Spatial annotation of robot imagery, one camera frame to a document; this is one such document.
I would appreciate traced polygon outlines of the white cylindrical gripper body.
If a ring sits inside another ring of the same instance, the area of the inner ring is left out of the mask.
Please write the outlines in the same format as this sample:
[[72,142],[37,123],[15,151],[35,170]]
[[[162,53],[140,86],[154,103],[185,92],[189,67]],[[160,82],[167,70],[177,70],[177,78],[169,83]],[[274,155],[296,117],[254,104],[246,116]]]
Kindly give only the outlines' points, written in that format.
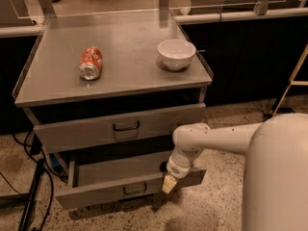
[[190,172],[194,160],[200,154],[201,150],[184,151],[175,147],[167,162],[167,172],[176,179],[184,178]]

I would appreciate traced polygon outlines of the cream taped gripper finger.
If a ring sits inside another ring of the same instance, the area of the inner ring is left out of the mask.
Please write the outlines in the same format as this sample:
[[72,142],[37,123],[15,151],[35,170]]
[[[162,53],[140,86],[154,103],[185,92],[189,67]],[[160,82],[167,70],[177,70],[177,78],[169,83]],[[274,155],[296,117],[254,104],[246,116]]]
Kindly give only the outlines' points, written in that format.
[[174,189],[177,182],[178,182],[178,179],[168,173],[164,178],[162,191],[166,194],[169,194]]

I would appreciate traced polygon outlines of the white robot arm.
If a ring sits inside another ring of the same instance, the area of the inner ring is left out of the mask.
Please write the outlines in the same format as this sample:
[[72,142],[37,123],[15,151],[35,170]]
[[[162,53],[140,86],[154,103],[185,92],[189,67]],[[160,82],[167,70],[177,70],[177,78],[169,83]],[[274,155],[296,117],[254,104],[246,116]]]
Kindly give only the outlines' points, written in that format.
[[243,153],[242,231],[308,231],[308,115],[212,129],[182,125],[172,135],[162,191],[170,193],[205,149]]

